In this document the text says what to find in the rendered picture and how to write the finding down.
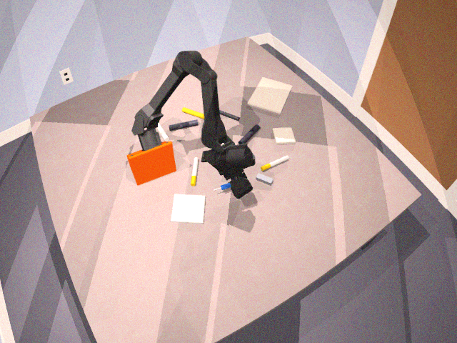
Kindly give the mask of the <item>white rectangular block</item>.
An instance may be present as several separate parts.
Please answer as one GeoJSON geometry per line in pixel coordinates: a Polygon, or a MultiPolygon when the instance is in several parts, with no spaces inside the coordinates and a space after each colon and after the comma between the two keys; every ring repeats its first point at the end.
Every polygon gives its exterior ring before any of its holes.
{"type": "Polygon", "coordinates": [[[273,179],[271,177],[267,177],[265,175],[262,175],[262,174],[259,174],[256,176],[256,179],[261,181],[261,182],[264,182],[264,183],[267,183],[267,184],[270,184],[272,183],[273,179]]]}

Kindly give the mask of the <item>blue tapered rod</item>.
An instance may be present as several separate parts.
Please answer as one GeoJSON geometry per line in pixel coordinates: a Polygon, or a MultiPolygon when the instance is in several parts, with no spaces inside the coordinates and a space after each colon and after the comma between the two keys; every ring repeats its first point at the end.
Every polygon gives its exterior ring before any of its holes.
{"type": "MultiPolygon", "coordinates": [[[[218,188],[218,189],[221,189],[221,190],[224,190],[224,189],[228,189],[231,187],[231,184],[228,183],[228,184],[224,184],[224,185],[221,185],[221,188],[218,188]]],[[[214,191],[218,190],[218,189],[214,189],[214,191]]]]}

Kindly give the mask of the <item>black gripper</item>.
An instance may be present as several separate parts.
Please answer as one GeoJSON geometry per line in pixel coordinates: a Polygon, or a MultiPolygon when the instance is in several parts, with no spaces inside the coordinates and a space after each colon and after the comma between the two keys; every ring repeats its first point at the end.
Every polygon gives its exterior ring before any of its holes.
{"type": "Polygon", "coordinates": [[[231,191],[237,199],[240,199],[253,190],[253,187],[250,181],[247,179],[246,174],[240,173],[238,167],[229,166],[226,170],[218,172],[221,176],[224,175],[226,180],[231,179],[231,191]]]}

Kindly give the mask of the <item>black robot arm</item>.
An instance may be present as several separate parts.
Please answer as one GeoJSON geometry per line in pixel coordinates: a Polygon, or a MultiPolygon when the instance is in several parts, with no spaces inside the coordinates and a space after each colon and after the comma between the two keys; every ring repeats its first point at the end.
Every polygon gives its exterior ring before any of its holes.
{"type": "Polygon", "coordinates": [[[255,165],[256,159],[247,143],[236,144],[226,134],[219,112],[217,73],[202,58],[198,51],[180,51],[172,64],[172,71],[155,93],[153,99],[135,114],[132,127],[133,135],[138,135],[141,151],[147,151],[162,145],[156,129],[164,116],[162,108],[177,86],[188,75],[201,81],[201,93],[204,106],[204,122],[201,128],[201,142],[208,151],[203,151],[201,162],[208,162],[218,171],[230,167],[243,169],[255,165]],[[144,128],[147,128],[144,130],[144,128]],[[224,143],[223,145],[221,145],[224,143]]]}

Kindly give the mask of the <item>yellow cylindrical rod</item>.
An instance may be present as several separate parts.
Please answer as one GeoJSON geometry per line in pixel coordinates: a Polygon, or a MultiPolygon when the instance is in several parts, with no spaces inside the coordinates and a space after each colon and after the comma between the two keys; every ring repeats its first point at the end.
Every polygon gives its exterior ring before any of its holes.
{"type": "Polygon", "coordinates": [[[192,115],[192,116],[198,116],[198,117],[204,119],[204,114],[201,114],[201,113],[198,113],[198,112],[196,112],[196,111],[187,109],[186,107],[184,107],[184,108],[182,109],[182,111],[185,112],[185,113],[187,113],[187,114],[190,114],[190,115],[192,115]]]}

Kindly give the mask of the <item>grey cylinder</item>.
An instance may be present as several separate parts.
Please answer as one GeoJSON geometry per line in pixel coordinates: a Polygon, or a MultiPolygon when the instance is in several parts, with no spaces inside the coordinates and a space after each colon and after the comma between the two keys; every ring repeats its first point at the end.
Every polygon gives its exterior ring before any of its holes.
{"type": "Polygon", "coordinates": [[[254,134],[256,134],[259,131],[259,129],[260,126],[256,124],[255,127],[238,142],[238,144],[246,143],[254,134]]]}
{"type": "Polygon", "coordinates": [[[195,119],[195,120],[191,120],[191,121],[184,121],[184,122],[180,122],[178,124],[173,124],[173,125],[169,125],[169,130],[175,130],[175,129],[182,129],[182,128],[186,128],[186,127],[190,127],[190,126],[197,126],[199,125],[199,122],[198,122],[198,119],[195,119]]]}
{"type": "Polygon", "coordinates": [[[227,112],[225,112],[225,111],[220,111],[220,110],[219,110],[219,112],[220,112],[220,114],[222,114],[222,115],[224,115],[224,116],[227,116],[227,117],[229,117],[229,118],[235,119],[235,120],[237,120],[237,121],[239,121],[239,119],[240,119],[240,117],[235,116],[235,115],[230,114],[230,113],[227,113],[227,112]]]}

